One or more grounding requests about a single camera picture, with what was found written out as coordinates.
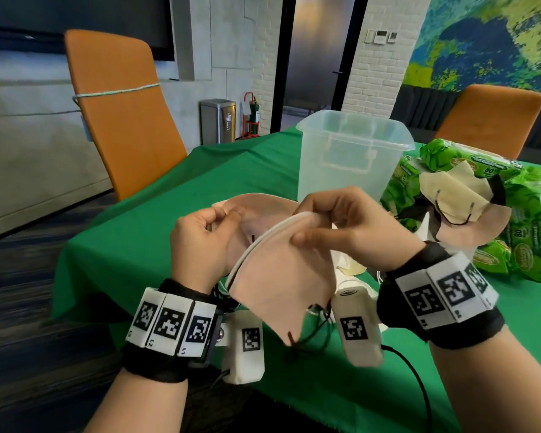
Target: pink face mask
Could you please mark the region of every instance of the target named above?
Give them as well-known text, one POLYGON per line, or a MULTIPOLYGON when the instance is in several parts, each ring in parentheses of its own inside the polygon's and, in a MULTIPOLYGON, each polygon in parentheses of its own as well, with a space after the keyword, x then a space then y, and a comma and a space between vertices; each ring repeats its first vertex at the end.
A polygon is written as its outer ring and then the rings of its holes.
POLYGON ((247 209, 227 249, 231 297, 292 345, 301 335, 307 308, 326 308, 336 279, 330 251, 295 247, 290 239, 299 231, 330 227, 329 219, 310 212, 292 216, 297 202, 258 193, 215 206, 227 212, 236 206, 247 209))

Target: trash can lid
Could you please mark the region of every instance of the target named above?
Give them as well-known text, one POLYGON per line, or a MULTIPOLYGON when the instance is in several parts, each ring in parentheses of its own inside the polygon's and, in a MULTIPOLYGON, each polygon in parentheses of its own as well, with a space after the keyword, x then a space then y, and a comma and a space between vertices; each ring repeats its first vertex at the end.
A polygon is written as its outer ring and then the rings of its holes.
POLYGON ((227 106, 236 106, 237 104, 227 99, 207 99, 199 102, 202 106, 211 108, 226 108, 227 106))

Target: person's left hand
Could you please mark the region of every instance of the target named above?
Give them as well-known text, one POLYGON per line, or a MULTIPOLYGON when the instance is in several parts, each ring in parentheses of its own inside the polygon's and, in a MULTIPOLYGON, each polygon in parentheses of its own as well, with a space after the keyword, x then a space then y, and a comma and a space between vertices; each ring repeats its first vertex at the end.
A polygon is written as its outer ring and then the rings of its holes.
POLYGON ((180 217, 170 234, 171 277, 189 289, 209 294, 225 270, 228 243, 237 231, 244 209, 228 214, 220 207, 180 217), (221 222, 214 232, 210 226, 221 222))

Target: colorful mural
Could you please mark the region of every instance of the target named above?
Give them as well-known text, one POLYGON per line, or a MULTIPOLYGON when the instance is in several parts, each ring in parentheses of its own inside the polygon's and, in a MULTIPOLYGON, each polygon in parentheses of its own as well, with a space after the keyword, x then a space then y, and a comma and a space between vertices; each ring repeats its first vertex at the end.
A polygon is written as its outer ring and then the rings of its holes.
POLYGON ((432 0, 404 83, 541 92, 541 0, 432 0))

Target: white brick wall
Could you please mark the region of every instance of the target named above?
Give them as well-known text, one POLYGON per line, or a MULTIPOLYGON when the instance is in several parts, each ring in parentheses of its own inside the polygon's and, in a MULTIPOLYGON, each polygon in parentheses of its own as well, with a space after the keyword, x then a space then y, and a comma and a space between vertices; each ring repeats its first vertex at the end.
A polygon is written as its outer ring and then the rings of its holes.
POLYGON ((389 117, 431 0, 368 0, 343 111, 389 117), (394 44, 366 44, 368 29, 398 32, 394 44))
POLYGON ((274 72, 279 49, 283 0, 258 0, 257 36, 254 44, 252 92, 261 106, 261 135, 270 131, 274 72))

